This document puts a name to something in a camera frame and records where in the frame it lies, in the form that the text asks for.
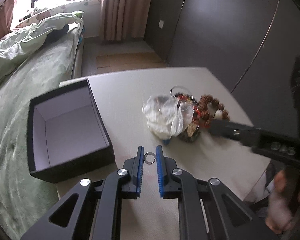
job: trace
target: green bedsheet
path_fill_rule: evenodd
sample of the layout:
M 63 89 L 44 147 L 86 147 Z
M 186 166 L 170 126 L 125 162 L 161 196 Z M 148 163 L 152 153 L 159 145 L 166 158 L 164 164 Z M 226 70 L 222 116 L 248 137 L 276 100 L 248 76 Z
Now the green bedsheet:
M 66 35 L 42 45 L 48 33 L 67 23 Z M 0 224 L 11 239 L 20 239 L 58 201 L 55 185 L 29 175 L 29 100 L 71 78 L 82 27 L 77 16 L 58 14 L 0 43 Z

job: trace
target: triangular cutout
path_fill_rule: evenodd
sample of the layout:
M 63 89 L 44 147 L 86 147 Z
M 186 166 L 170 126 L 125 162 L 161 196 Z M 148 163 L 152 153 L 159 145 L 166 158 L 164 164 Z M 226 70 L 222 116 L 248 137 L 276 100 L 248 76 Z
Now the triangular cutout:
M 228 195 L 222 194 L 229 218 L 234 227 L 241 226 L 251 221 L 248 214 L 244 212 Z
M 60 206 L 56 212 L 54 212 L 49 221 L 53 224 L 56 224 L 60 227 L 66 228 L 70 221 L 73 209 L 75 204 L 77 203 L 79 195 L 73 194 L 71 195 L 63 204 Z

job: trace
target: plastic bag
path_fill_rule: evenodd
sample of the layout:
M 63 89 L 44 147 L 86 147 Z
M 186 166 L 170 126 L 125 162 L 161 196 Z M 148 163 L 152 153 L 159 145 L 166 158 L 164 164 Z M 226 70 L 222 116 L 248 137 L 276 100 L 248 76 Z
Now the plastic bag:
M 150 131 L 162 140 L 178 136 L 192 121 L 193 106 L 180 102 L 178 107 L 178 102 L 171 96 L 151 96 L 142 108 Z

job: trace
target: light switch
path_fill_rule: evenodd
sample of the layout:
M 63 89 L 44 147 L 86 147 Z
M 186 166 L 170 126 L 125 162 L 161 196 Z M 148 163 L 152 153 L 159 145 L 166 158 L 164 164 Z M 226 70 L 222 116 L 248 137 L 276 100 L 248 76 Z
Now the light switch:
M 163 21 L 163 20 L 160 20 L 160 21 L 159 21 L 159 28 L 160 28 L 160 29 L 163 28 L 163 24 L 164 24 L 164 21 Z

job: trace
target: dark gray wall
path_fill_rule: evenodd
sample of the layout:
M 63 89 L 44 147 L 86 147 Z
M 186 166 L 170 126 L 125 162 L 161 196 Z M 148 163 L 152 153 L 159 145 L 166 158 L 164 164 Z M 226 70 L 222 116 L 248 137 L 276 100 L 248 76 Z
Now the dark gray wall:
M 184 0 L 151 0 L 144 40 L 166 60 Z
M 231 91 L 261 45 L 277 2 L 185 0 L 169 65 L 207 67 Z
M 266 42 L 233 95 L 257 127 L 298 136 L 290 77 L 300 55 L 300 11 L 280 0 Z

